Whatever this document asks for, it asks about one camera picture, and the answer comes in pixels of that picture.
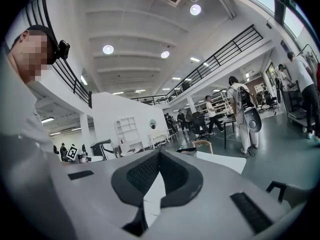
hair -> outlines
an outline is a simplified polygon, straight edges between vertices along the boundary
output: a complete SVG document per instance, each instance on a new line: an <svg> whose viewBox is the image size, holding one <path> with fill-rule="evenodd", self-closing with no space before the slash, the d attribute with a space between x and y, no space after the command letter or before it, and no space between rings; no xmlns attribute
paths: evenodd
<svg viewBox="0 0 320 240"><path fill-rule="evenodd" d="M292 51L289 51L289 52L287 53L287 56L288 56L288 59L289 59L290 61L292 61L292 59L293 59L293 57L295 56L295 54L294 54Z"/></svg>
<svg viewBox="0 0 320 240"><path fill-rule="evenodd" d="M42 32L41 30L28 29L27 31L29 32L29 35L30 35L30 36L46 36L46 35L47 35L46 33ZM12 49L12 48L16 45L16 43L19 41L19 38L20 38L21 34L18 35L18 36L14 39L13 44L12 44L12 46L11 46L11 49Z"/></svg>
<svg viewBox="0 0 320 240"><path fill-rule="evenodd" d="M229 77L229 85L232 86L233 83L239 83L239 81L234 76L230 76Z"/></svg>

sneaker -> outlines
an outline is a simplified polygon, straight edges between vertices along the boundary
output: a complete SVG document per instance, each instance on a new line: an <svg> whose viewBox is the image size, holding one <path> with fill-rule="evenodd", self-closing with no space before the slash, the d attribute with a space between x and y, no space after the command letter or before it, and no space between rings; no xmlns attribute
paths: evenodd
<svg viewBox="0 0 320 240"><path fill-rule="evenodd" d="M311 140L312 137L313 137L313 135L315 135L315 131L314 131L314 130L312 131L312 133L311 133L311 132L308 132L306 138L309 139L309 140Z"/></svg>
<svg viewBox="0 0 320 240"><path fill-rule="evenodd" d="M320 137L315 136L315 137L314 137L314 141L315 141L315 143L316 143L318 146L320 146Z"/></svg>

white table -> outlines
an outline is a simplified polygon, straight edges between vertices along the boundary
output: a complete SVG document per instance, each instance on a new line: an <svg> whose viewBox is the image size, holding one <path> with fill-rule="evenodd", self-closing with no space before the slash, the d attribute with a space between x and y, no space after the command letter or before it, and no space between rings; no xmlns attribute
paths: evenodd
<svg viewBox="0 0 320 240"><path fill-rule="evenodd" d="M229 167L241 174L246 165L246 159L242 157L231 157L217 154L210 154L197 151L195 155L198 159L216 163L222 166ZM153 182L149 191L143 198L145 220L150 227L160 214L160 201L166 196L165 183L159 173Z"/></svg>

ceiling light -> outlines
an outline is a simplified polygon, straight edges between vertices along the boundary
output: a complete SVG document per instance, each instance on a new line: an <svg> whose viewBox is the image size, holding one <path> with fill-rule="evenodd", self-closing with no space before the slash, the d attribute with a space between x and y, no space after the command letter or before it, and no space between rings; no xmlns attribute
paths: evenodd
<svg viewBox="0 0 320 240"><path fill-rule="evenodd" d="M168 58L170 55L170 52L168 52L167 50L165 50L164 52L161 53L161 58L162 59L166 59Z"/></svg>
<svg viewBox="0 0 320 240"><path fill-rule="evenodd" d="M55 119L54 119L53 117L48 117L48 118L46 118L46 119L41 120L41 122L44 124L44 123L50 122L50 121L52 121L52 120L55 120Z"/></svg>
<svg viewBox="0 0 320 240"><path fill-rule="evenodd" d="M113 54L114 53L114 47L112 45L106 45L103 47L102 51L107 54L107 55L110 55L110 54Z"/></svg>
<svg viewBox="0 0 320 240"><path fill-rule="evenodd" d="M198 15L199 13L201 13L201 7L198 4L194 4L190 7L190 13L192 15Z"/></svg>
<svg viewBox="0 0 320 240"><path fill-rule="evenodd" d="M56 132L56 133L51 133L50 136L52 135L57 135L57 134L60 134L61 132Z"/></svg>
<svg viewBox="0 0 320 240"><path fill-rule="evenodd" d="M194 57L191 57L190 60L194 61L194 62L199 62L200 59L197 59L197 58L194 58Z"/></svg>
<svg viewBox="0 0 320 240"><path fill-rule="evenodd" d="M82 83L83 83L85 86L88 85L87 82L86 82L86 80L85 80L85 78L84 78L83 76L81 76L81 81L82 81Z"/></svg>

